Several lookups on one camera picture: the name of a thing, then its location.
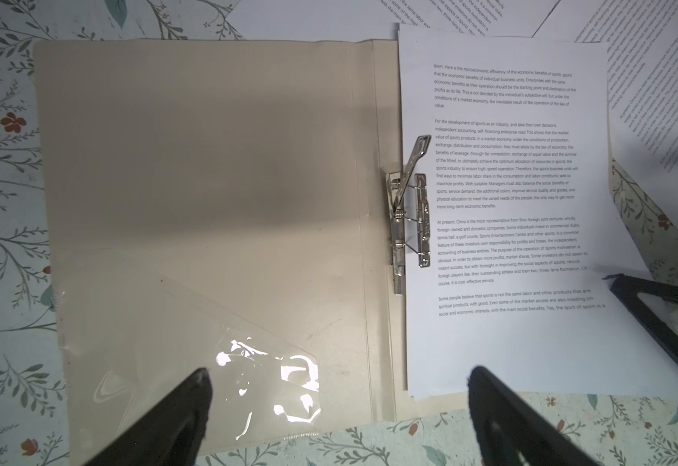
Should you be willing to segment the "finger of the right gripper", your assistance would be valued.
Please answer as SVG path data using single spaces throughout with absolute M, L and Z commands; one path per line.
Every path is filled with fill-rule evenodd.
M 678 335 L 639 297 L 652 295 L 678 305 L 678 287 L 624 274 L 609 275 L 603 280 L 611 281 L 610 291 L 678 365 Z

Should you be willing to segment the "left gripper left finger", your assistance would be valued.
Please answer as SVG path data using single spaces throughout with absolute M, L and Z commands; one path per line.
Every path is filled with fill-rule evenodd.
M 196 369 L 88 464 L 195 464 L 205 437 L 212 397 L 208 370 Z

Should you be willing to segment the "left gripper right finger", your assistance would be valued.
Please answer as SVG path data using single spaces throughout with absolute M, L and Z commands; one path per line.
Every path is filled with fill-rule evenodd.
M 469 379 L 468 403 L 487 465 L 593 465 L 595 462 L 483 366 Z

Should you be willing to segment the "printed paper sheet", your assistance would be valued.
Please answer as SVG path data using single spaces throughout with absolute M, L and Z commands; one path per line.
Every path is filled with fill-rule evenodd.
M 476 36 L 531 37 L 556 1 L 241 1 L 229 23 L 249 40 L 395 40 L 403 24 Z
M 611 292 L 646 278 L 609 186 L 607 46 L 398 33 L 406 146 L 431 139 L 430 260 L 406 279 L 410 395 L 678 398 L 678 365 Z

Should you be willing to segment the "brown kraft paper folder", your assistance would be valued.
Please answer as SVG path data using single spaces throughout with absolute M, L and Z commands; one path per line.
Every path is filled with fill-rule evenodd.
M 395 42 L 59 41 L 35 58 L 75 464 L 198 368 L 205 454 L 465 405 L 405 388 Z

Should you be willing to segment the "large front printed sheet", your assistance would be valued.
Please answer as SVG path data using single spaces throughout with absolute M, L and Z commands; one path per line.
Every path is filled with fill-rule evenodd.
M 607 44 L 612 155 L 678 229 L 678 1 L 560 1 L 536 36 Z

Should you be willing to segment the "silver folder lever clip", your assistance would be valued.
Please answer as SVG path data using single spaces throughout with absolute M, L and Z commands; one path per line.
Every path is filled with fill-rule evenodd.
M 401 171 L 386 174 L 393 292 L 406 294 L 407 252 L 417 257 L 419 268 L 431 266 L 431 217 L 426 174 L 417 171 L 428 154 L 432 137 L 419 136 Z

